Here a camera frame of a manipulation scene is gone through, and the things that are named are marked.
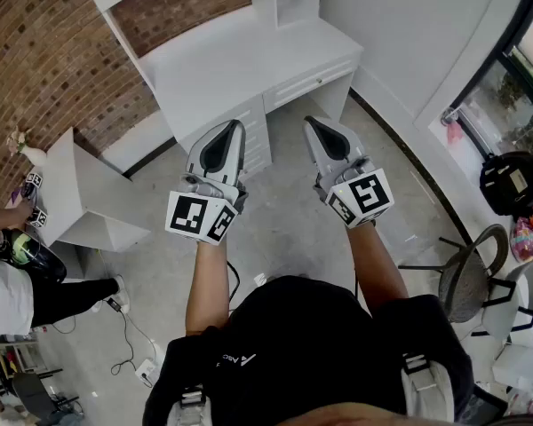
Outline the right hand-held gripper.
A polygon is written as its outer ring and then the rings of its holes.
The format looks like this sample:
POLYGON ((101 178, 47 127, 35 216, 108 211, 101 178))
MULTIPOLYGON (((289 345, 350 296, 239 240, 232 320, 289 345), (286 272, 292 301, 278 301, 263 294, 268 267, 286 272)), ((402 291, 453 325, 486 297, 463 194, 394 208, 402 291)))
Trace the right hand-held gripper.
POLYGON ((306 116, 303 130, 319 171, 314 189, 348 229, 374 221, 394 205, 384 170, 369 156, 359 158, 362 144, 351 129, 328 118, 306 116))

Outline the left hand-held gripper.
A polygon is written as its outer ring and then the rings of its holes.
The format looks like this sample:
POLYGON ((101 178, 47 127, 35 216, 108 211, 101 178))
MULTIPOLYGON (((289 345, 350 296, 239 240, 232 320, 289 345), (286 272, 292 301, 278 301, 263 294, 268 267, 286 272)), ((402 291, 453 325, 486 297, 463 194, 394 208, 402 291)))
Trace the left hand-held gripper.
POLYGON ((249 196, 239 179, 246 132, 240 121, 223 122, 191 147, 181 189, 170 191, 165 230, 220 244, 249 196))

